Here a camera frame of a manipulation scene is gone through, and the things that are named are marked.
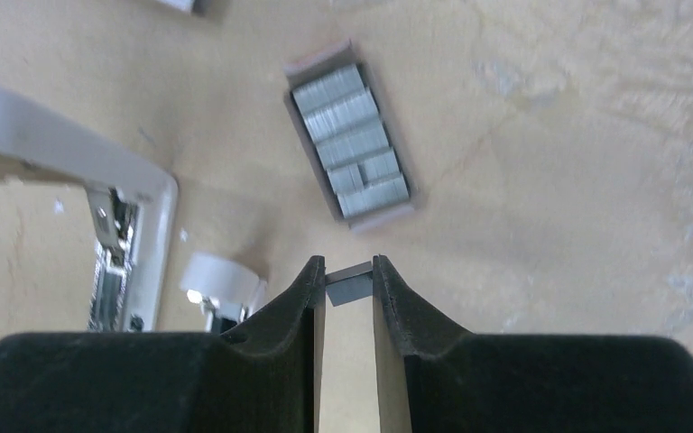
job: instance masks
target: white plastic part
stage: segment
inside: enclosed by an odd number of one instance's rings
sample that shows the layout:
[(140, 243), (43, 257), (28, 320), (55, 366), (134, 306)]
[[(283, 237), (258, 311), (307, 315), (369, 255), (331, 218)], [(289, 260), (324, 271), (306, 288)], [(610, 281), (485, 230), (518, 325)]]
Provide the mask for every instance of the white plastic part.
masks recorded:
[(187, 300), (193, 304), (199, 305), (200, 302), (203, 302), (203, 295), (201, 295), (199, 291), (187, 290)]
[(229, 304), (245, 307), (250, 317), (263, 306), (267, 281), (240, 263), (198, 252), (189, 259), (180, 288), (217, 299), (221, 309), (230, 308)]
[(138, 206), (134, 268), (121, 318), (124, 330), (132, 316), (142, 319), (142, 331), (153, 330), (179, 195), (176, 180), (120, 144), (1, 88), (0, 155), (63, 173), (91, 188), (115, 188)]

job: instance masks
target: metal mechanism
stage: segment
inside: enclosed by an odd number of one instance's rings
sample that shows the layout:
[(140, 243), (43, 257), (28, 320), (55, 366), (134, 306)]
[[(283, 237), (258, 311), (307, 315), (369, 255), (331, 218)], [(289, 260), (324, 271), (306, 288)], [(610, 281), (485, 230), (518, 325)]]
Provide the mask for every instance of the metal mechanism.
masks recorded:
[(119, 144), (0, 88), (0, 181), (78, 184), (97, 235), (89, 330), (154, 329), (176, 180)]
[(240, 263), (194, 253), (180, 283), (187, 299), (200, 305), (206, 331), (222, 333), (243, 323), (264, 304), (267, 281)]

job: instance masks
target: open box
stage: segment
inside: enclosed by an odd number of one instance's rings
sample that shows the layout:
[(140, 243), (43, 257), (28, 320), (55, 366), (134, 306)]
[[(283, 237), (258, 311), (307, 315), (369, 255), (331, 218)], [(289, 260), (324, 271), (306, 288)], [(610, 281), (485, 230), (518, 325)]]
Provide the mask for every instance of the open box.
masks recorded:
[[(296, 96), (294, 96), (294, 92), (300, 91), (305, 85), (332, 76), (340, 70), (353, 69), (352, 65), (355, 65), (357, 73), (362, 79), (362, 83), (365, 86), (364, 92), (368, 97), (372, 96), (375, 107), (377, 108), (376, 118), (370, 122), (379, 122), (383, 127), (386, 138), (388, 138), (388, 147), (386, 147), (385, 151), (393, 152), (396, 157), (396, 163), (399, 169), (397, 173), (393, 173), (393, 181), (398, 185), (401, 184), (402, 182), (399, 178), (401, 176), (404, 181), (404, 186), (407, 189), (406, 194), (403, 192), (401, 195), (398, 195), (397, 198), (391, 199), (391, 202), (369, 208), (363, 212), (346, 212), (343, 209), (345, 205), (343, 201), (344, 196), (339, 196), (334, 190), (334, 178), (332, 177), (334, 171), (325, 167), (318, 149), (318, 145), (322, 145), (324, 142), (329, 141), (330, 138), (315, 143), (315, 140), (312, 138), (313, 134), (310, 132), (312, 126), (308, 129), (305, 115), (302, 113), (302, 110), (300, 110), (301, 101), (297, 104)], [(382, 225), (397, 217), (412, 213), (418, 206), (419, 192), (410, 175), (410, 160), (405, 152), (401, 136), (395, 129), (396, 122), (394, 121), (392, 111), (387, 105), (387, 97), (383, 92), (381, 83), (374, 71), (360, 59), (354, 44), (351, 41), (342, 41), (341, 43), (331, 45), (303, 60), (286, 65), (284, 72), (289, 83), (289, 91), (286, 92), (283, 98), (284, 103), (288, 108), (289, 115), (299, 135), (304, 152), (310, 159), (310, 165), (315, 173), (315, 178), (318, 180), (320, 189), (323, 192), (323, 196), (325, 197), (333, 217), (338, 222), (348, 224), (352, 231), (360, 232)], [(336, 104), (338, 102), (337, 100), (329, 100), (330, 104)], [(348, 128), (334, 134), (346, 134), (351, 131)], [(365, 186), (363, 190), (367, 190), (373, 186), (374, 185)]]

